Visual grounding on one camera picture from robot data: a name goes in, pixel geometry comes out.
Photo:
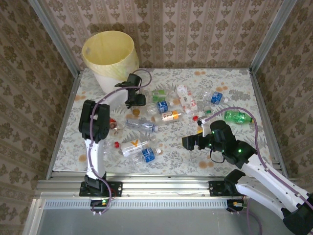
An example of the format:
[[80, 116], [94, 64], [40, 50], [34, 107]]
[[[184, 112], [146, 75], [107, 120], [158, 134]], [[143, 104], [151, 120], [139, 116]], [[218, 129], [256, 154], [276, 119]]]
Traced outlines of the orange band white label bottle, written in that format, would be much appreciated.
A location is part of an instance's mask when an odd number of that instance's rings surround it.
[[177, 121], [179, 120], [181, 115], [182, 115], [181, 110], [173, 110], [173, 111], [168, 111], [162, 114], [154, 115], [153, 119], [157, 123], [164, 123], [164, 122]]

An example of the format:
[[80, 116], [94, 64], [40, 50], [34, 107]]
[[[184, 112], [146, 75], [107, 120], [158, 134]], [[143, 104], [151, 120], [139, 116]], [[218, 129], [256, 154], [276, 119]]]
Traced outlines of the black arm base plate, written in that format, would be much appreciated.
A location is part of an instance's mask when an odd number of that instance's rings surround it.
[[[112, 197], [121, 197], [123, 184], [122, 182], [107, 182], [111, 189]], [[109, 190], [106, 184], [100, 182], [100, 189], [88, 186], [85, 182], [81, 183], [79, 196], [81, 197], [109, 197]]]
[[209, 181], [210, 196], [241, 196], [233, 183], [227, 183], [225, 181]]

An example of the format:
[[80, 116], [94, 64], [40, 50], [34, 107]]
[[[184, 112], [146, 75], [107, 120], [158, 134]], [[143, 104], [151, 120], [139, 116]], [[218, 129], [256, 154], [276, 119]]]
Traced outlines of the aluminium frame rail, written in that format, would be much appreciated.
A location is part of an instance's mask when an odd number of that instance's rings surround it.
[[74, 82], [73, 82], [73, 86], [72, 86], [70, 96], [68, 98], [67, 106], [66, 106], [66, 109], [64, 112], [64, 117], [63, 117], [63, 120], [61, 123], [58, 137], [57, 137], [54, 149], [53, 149], [51, 161], [50, 161], [48, 171], [46, 174], [46, 178], [45, 178], [46, 180], [49, 180], [51, 178], [52, 173], [53, 173], [53, 167], [54, 167], [54, 164], [55, 164], [55, 161], [57, 158], [57, 154], [58, 154], [58, 151], [59, 151], [62, 139], [63, 139], [64, 131], [66, 129], [68, 118], [69, 118], [69, 115], [70, 115], [70, 112], [71, 112], [71, 109], [72, 109], [72, 106], [73, 106], [73, 103], [74, 103], [74, 100], [75, 100], [75, 97], [76, 97], [76, 94], [77, 94], [77, 91], [78, 91], [78, 88], [79, 88], [79, 85], [81, 82], [81, 76], [82, 76], [81, 74], [82, 74], [82, 72], [79, 71], [77, 76], [74, 79]]
[[276, 170], [282, 173], [283, 176], [285, 176], [286, 178], [289, 178], [287, 168], [285, 166], [283, 157], [281, 155], [281, 151], [279, 149], [278, 142], [274, 134], [272, 124], [270, 122], [270, 118], [266, 109], [266, 105], [265, 105], [258, 81], [253, 72], [249, 70], [249, 73], [250, 73], [250, 78], [251, 78], [252, 86], [254, 89], [256, 101], [258, 104], [261, 120], [263, 123], [262, 125], [263, 125], [263, 129], [264, 129], [265, 136], [267, 139], [267, 144], [268, 144], [269, 153], [271, 155], [272, 164]]

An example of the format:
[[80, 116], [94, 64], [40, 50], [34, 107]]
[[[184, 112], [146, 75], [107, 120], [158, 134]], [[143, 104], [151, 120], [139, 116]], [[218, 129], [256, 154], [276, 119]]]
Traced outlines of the clear water bottle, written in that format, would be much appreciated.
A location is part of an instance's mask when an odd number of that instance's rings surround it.
[[158, 132], [159, 126], [147, 120], [127, 119], [126, 125], [146, 132]]

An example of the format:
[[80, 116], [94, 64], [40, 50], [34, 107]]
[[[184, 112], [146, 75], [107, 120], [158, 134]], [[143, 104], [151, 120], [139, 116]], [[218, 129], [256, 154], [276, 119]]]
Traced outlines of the floral table cover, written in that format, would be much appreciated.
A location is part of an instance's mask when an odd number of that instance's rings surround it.
[[[198, 106], [198, 113], [208, 103], [203, 100], [203, 91], [218, 91], [226, 96], [228, 107], [242, 107], [256, 118], [256, 124], [231, 124], [236, 139], [260, 148], [262, 158], [272, 164], [267, 139], [263, 129], [258, 104], [247, 68], [240, 69], [149, 69], [140, 71], [146, 87], [142, 90], [147, 97], [152, 91], [165, 90], [174, 96], [177, 85], [187, 86]], [[89, 69], [81, 74], [81, 82], [68, 118], [63, 139], [57, 154], [53, 171], [87, 170], [87, 151], [84, 139], [78, 130], [79, 119], [85, 100], [98, 101], [105, 94]], [[179, 120], [161, 124], [155, 134], [156, 146], [162, 154], [153, 161], [135, 166], [121, 151], [104, 155], [104, 165], [109, 173], [143, 173], [189, 176], [225, 176], [234, 168], [223, 161], [220, 153], [209, 150], [187, 151], [181, 144], [185, 136], [195, 134], [198, 125], [192, 117], [183, 114]]]

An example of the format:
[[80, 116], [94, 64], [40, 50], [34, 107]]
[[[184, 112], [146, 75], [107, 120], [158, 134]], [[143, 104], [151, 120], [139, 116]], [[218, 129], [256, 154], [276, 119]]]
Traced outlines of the aluminium frame post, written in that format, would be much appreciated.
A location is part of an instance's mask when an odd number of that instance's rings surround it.
[[277, 38], [279, 32], [281, 31], [283, 25], [285, 24], [289, 14], [294, 8], [297, 0], [283, 0], [271, 26], [269, 27], [251, 65], [250, 72], [256, 73], [260, 68], [262, 62], [264, 61], [266, 55], [268, 54], [271, 46], [273, 45], [275, 39]]
[[62, 56], [67, 68], [72, 73], [74, 78], [77, 78], [80, 69], [75, 65], [74, 59], [70, 54], [70, 50], [67, 48], [65, 42], [62, 39], [61, 33], [57, 31], [56, 26], [53, 25], [53, 20], [48, 16], [46, 9], [40, 3], [40, 0], [28, 0], [35, 13], [42, 22], [44, 28], [46, 29], [48, 35], [56, 46], [58, 52]]

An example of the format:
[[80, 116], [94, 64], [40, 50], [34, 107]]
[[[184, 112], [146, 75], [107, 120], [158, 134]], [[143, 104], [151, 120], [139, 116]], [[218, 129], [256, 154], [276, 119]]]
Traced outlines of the black connector with LED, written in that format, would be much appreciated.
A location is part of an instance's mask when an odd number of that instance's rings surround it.
[[92, 199], [90, 201], [91, 207], [106, 207], [108, 205], [108, 199]]

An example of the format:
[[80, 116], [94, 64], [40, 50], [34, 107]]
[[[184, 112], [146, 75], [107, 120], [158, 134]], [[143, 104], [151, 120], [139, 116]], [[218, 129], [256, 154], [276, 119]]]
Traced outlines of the red label red cap bottle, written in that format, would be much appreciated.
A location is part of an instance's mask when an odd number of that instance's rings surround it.
[[104, 153], [115, 153], [120, 149], [120, 144], [117, 141], [106, 141], [104, 143]]

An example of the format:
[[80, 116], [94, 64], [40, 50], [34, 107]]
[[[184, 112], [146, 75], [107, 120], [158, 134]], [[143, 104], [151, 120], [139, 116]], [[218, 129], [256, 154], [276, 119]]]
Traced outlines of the green soda bottle yellow cap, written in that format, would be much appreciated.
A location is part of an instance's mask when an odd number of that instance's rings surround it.
[[251, 116], [239, 111], [226, 111], [224, 113], [224, 120], [236, 124], [250, 124], [254, 122]]

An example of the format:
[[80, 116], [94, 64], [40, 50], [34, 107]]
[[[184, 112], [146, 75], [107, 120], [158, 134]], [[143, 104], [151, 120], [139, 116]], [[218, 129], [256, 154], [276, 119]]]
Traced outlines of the white label orange V bottle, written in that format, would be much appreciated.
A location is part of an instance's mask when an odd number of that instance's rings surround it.
[[129, 157], [143, 149], [154, 146], [156, 142], [157, 139], [155, 137], [135, 139], [126, 143], [121, 143], [120, 149], [124, 157]]

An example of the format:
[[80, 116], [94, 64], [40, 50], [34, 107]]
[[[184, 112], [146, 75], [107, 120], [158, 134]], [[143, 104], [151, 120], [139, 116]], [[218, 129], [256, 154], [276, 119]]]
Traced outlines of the blue Pocari label bottle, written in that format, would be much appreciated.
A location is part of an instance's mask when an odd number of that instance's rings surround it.
[[132, 156], [132, 163], [136, 166], [149, 163], [153, 161], [156, 156], [161, 155], [162, 150], [160, 148], [145, 148], [143, 150], [140, 150], [137, 154]]

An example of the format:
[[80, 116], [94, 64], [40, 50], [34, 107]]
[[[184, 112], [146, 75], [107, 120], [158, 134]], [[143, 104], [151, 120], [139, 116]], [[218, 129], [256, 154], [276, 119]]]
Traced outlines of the white bottle red print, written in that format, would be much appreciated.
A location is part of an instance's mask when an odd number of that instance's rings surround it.
[[177, 95], [183, 110], [189, 115], [194, 115], [198, 110], [198, 106], [189, 88], [185, 85], [178, 85]]

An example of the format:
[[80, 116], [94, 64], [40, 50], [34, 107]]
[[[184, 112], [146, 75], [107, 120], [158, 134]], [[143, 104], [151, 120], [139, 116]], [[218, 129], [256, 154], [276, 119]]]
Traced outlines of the blue label clear bottle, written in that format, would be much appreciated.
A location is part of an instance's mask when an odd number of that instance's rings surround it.
[[203, 93], [203, 97], [207, 102], [215, 105], [225, 104], [229, 101], [229, 99], [226, 96], [217, 91], [214, 92], [205, 91]]

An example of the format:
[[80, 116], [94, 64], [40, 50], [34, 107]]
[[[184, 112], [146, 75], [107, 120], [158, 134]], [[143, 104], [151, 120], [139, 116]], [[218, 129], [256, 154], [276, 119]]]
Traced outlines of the green label clear bottle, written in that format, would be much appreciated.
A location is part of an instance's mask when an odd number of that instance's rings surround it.
[[152, 102], [157, 103], [165, 101], [167, 98], [167, 92], [165, 90], [152, 91]]

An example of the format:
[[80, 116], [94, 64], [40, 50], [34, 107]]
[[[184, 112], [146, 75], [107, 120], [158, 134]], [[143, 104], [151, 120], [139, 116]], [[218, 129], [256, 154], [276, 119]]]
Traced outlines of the blue label white cap bottle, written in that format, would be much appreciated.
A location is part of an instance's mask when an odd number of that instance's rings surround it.
[[174, 101], [169, 100], [169, 101], [159, 101], [157, 103], [149, 104], [146, 107], [147, 114], [149, 115], [156, 115], [156, 114], [162, 114], [166, 113], [169, 111], [169, 108], [173, 107]]

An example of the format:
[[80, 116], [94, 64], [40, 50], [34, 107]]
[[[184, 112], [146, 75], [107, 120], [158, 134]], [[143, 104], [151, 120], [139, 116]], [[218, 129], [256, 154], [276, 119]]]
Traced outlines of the grey metal panel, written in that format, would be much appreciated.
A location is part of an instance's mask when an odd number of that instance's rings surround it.
[[293, 235], [256, 202], [250, 212], [226, 209], [45, 209], [32, 202], [22, 235]]

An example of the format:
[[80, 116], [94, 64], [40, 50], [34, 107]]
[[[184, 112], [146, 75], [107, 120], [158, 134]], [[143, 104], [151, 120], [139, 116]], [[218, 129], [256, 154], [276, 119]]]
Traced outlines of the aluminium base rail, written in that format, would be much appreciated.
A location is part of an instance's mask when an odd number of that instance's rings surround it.
[[[84, 176], [83, 172], [54, 172], [48, 180], [38, 181], [35, 197], [77, 199]], [[123, 183], [122, 199], [194, 199], [208, 198], [209, 182], [223, 177], [109, 173], [107, 180]]]

